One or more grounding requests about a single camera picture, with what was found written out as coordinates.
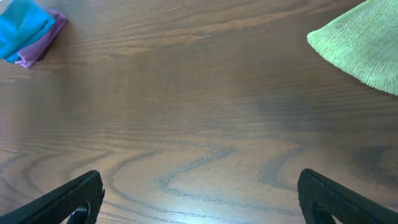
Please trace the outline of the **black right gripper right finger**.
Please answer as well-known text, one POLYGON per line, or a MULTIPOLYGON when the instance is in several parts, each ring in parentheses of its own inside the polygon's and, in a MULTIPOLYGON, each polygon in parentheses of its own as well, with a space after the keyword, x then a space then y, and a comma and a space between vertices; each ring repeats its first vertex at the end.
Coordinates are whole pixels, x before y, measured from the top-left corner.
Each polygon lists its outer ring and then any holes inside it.
POLYGON ((397 213, 315 172, 301 171, 298 200, 306 224, 397 223, 397 213))

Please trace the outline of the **blue cloth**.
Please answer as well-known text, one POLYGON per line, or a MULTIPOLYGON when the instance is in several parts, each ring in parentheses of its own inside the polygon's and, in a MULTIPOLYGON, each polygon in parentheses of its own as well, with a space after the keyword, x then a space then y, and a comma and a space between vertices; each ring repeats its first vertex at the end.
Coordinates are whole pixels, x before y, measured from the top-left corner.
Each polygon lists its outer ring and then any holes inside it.
POLYGON ((18 51, 39 40, 55 23, 33 0, 13 0, 1 14, 1 58, 15 63, 18 51))

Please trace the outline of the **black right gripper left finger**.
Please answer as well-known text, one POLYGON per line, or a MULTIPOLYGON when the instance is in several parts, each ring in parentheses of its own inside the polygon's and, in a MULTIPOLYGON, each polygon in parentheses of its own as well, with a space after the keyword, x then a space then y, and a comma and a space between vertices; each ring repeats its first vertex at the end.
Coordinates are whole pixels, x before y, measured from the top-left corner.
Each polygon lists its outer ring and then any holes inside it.
POLYGON ((1 223, 95 224, 104 198, 100 173, 90 170, 30 203, 1 216, 1 223))

